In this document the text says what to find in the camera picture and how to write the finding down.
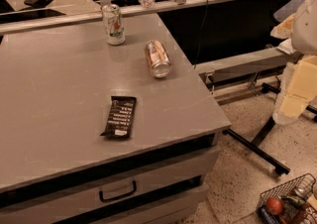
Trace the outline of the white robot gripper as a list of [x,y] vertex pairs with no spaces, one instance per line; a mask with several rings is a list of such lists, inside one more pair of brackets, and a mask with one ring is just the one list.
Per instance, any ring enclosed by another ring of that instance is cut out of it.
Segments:
[[276,124],[286,125],[297,120],[317,97],[317,0],[304,0],[296,13],[275,26],[270,35],[291,37],[296,50],[311,55],[298,63],[289,62],[283,71],[272,118]]

